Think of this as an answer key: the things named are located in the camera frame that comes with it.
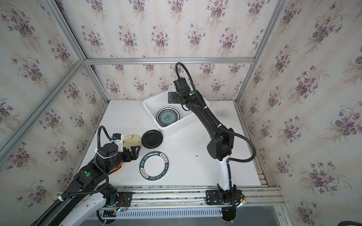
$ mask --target wall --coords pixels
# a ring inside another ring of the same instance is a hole
[[[58,1],[88,58],[252,57],[276,3],[276,0]],[[142,100],[168,89],[175,78],[172,67],[97,65],[95,69],[110,98]],[[235,98],[249,65],[187,67],[199,83],[200,92],[216,100]],[[214,86],[220,86],[217,92]]]
[[[362,222],[362,1],[289,1],[242,98],[295,225]]]
[[[1,1],[0,147],[76,62],[41,1]],[[64,190],[104,106],[82,71],[0,167],[1,225],[29,225]]]

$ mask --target white plastic basin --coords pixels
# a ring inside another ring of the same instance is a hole
[[[192,111],[183,110],[181,107],[181,104],[169,104],[168,103],[168,92],[176,92],[176,88],[166,90],[165,92],[159,93],[159,94],[152,96],[150,98],[147,98],[143,101],[143,106],[146,108],[148,113],[152,116],[153,122],[156,124],[157,128],[159,129],[159,131],[162,133],[163,136],[170,135],[170,134],[176,132],[177,130],[192,123],[193,121],[198,120],[197,116]],[[209,101],[207,101],[205,98],[204,98],[204,100],[205,100],[206,105],[209,106],[210,105]],[[162,127],[156,121],[156,116],[157,116],[157,113],[159,112],[159,110],[165,106],[170,106],[172,108],[175,108],[180,114],[180,120],[178,120],[166,127]]]

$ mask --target white table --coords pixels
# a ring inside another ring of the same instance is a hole
[[[210,101],[210,109],[227,128],[243,135],[241,125],[232,101]],[[137,134],[140,137],[151,129],[157,129],[151,116],[142,105],[142,101],[110,101],[101,120],[110,136],[113,133]],[[121,169],[109,176],[113,186],[216,186],[218,166],[207,152],[209,134],[197,120],[181,130],[163,137],[162,144],[155,149],[141,146],[139,157],[135,161],[123,163]],[[101,132],[101,146],[109,140]],[[97,134],[94,136],[80,168],[94,158],[97,147]],[[139,172],[141,159],[151,151],[164,153],[169,160],[169,169],[160,179],[150,181]],[[250,157],[247,143],[235,137],[231,157],[247,159]],[[233,182],[237,186],[260,186],[254,163],[230,162]]]

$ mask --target black round object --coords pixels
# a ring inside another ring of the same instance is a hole
[[[156,148],[162,143],[163,136],[158,130],[152,129],[144,133],[141,142],[145,148]]]

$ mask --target metal beam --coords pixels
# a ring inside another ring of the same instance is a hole
[[[113,64],[236,64],[254,63],[253,57],[180,57],[180,58],[88,58],[86,65],[113,65]]]
[[[87,77],[89,78],[90,83],[92,84],[93,88],[96,90],[98,95],[101,97],[101,100],[104,102],[104,105],[107,105],[109,103],[109,97],[106,94],[106,91],[103,89],[98,77],[94,73],[94,71],[91,69],[88,65],[83,65],[83,70]]]
[[[57,26],[60,33],[65,38],[69,48],[72,50],[73,54],[77,57],[77,60],[84,60],[85,55],[80,48],[77,40],[75,39],[72,31],[70,30],[66,20],[64,19],[62,13],[60,12],[58,6],[54,0],[43,0],[45,7],[48,9],[55,25]]]
[[[279,19],[282,17],[282,15],[284,13],[284,9],[285,9],[287,2],[288,2],[288,0],[278,0],[278,3],[274,9],[274,12],[269,20],[268,26],[266,27],[266,29],[264,31],[264,36],[261,39],[258,49],[255,53],[255,62],[249,68],[248,73],[245,76],[244,82],[242,83],[242,85],[240,87],[240,91],[236,97],[236,103],[238,103],[238,104],[240,103],[241,98],[243,97],[250,82],[252,81],[254,71],[256,70],[257,66],[259,66],[259,64],[260,64],[261,58],[267,49],[268,43],[270,42],[270,39],[273,36],[274,30],[278,26]]]
[[[58,95],[63,92],[64,87],[71,81],[77,74],[82,66],[82,61],[78,60],[66,75],[54,86],[48,96],[40,103],[40,105],[33,111],[33,113],[24,120],[21,127],[11,136],[11,138],[0,149],[0,166],[8,159],[14,152],[14,149],[19,143],[28,135],[32,127],[37,123],[38,119],[49,109],[51,104],[56,100]]]

